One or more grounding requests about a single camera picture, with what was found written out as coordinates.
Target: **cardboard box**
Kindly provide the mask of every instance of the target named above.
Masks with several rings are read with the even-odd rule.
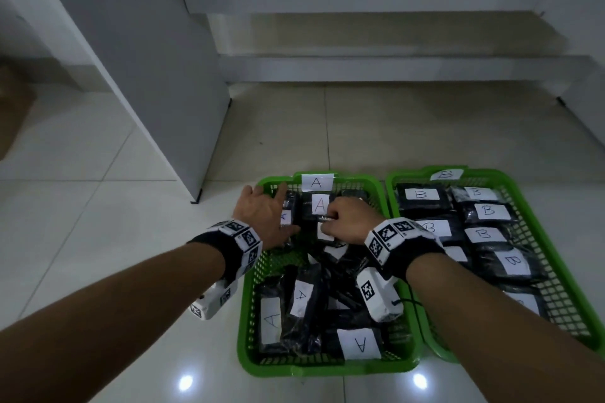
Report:
[[[0,160],[8,153],[36,95],[20,73],[0,63]]]

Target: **green plastic basket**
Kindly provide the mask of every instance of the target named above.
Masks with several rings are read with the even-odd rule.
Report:
[[[449,169],[464,169],[460,180],[430,180],[432,174]],[[548,271],[549,280],[537,284],[536,287],[540,289],[546,301],[550,321],[605,357],[603,325],[509,176],[498,170],[469,169],[467,166],[428,166],[418,171],[391,173],[387,177],[386,187],[393,217],[400,217],[395,185],[401,182],[484,186],[501,192],[519,215],[519,223],[512,226],[518,243],[531,248]],[[426,310],[418,304],[415,307],[422,336],[427,345],[443,360],[457,362],[455,355],[437,333]]]
[[[288,188],[301,191],[302,174],[325,174],[328,172],[298,172],[292,177],[268,177],[258,184],[265,193],[273,195],[281,182]],[[366,175],[344,175],[335,173],[332,192],[343,189],[365,190],[370,196],[370,204],[387,217],[389,206],[381,183]],[[254,269],[244,277],[244,288],[239,318],[237,356],[239,363],[252,376],[348,376],[373,373],[399,373],[413,369],[420,361],[423,343],[422,334],[414,305],[404,301],[404,315],[389,326],[389,346],[380,360],[344,361],[315,354],[304,357],[275,355],[258,352],[258,299],[254,286],[274,274],[280,274],[287,264],[301,265],[307,262],[306,250],[294,249],[290,252],[276,249],[263,252]],[[410,299],[410,288],[399,282],[395,285],[402,298]]]

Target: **left hand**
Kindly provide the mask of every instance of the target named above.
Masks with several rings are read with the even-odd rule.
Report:
[[[254,189],[246,185],[241,190],[241,196],[233,210],[233,218],[250,225],[256,231],[262,240],[263,250],[282,245],[290,236],[301,230],[300,226],[295,224],[279,225],[287,190],[285,182],[281,183],[274,198],[263,194],[260,185]]]

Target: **forearm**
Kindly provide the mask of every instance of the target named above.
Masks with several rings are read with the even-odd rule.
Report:
[[[222,276],[224,264],[213,247],[187,244],[1,331],[0,401],[92,398]]]
[[[406,276],[490,403],[576,402],[605,392],[596,354],[447,256],[422,255]]]

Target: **hand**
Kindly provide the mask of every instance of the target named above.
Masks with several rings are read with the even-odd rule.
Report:
[[[253,227],[262,240],[263,250],[282,245],[290,236],[301,230],[300,226],[295,224],[279,225],[287,190],[288,186],[285,182],[281,183],[274,198],[263,194],[260,185],[255,186],[254,189],[246,185],[241,190],[241,196],[233,210],[233,218]]]
[[[385,218],[372,206],[356,197],[339,196],[328,206],[328,215],[336,220],[325,222],[321,231],[349,244],[363,245],[368,233]]]

